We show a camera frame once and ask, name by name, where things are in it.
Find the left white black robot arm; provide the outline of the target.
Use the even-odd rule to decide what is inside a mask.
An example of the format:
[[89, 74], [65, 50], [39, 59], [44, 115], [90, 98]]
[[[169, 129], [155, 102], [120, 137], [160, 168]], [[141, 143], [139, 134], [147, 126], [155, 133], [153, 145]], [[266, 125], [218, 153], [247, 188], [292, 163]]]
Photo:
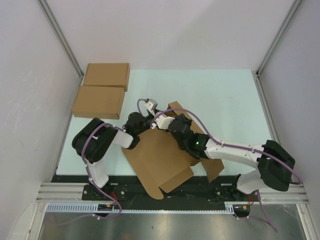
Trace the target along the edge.
[[89, 182], [95, 185], [93, 194], [98, 199], [105, 200], [111, 193], [107, 185], [109, 176], [102, 161], [110, 145], [134, 149], [140, 142], [139, 135], [150, 129], [153, 118], [151, 113], [143, 116], [132, 112], [124, 127], [120, 128], [95, 117], [73, 138], [71, 146], [82, 157]]

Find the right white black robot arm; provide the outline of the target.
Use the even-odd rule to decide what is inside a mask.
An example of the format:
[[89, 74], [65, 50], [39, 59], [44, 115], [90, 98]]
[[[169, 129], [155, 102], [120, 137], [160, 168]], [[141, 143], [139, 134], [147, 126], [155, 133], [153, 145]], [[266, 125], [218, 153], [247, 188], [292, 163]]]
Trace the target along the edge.
[[194, 159], [222, 159], [252, 167], [241, 174], [230, 188], [231, 196], [242, 201], [248, 194], [263, 188], [286, 192], [292, 183], [292, 170], [296, 161], [276, 141], [267, 140], [263, 145], [236, 145], [214, 141], [208, 134], [191, 129], [192, 120], [184, 114], [173, 117], [167, 132], [177, 141], [179, 149]]

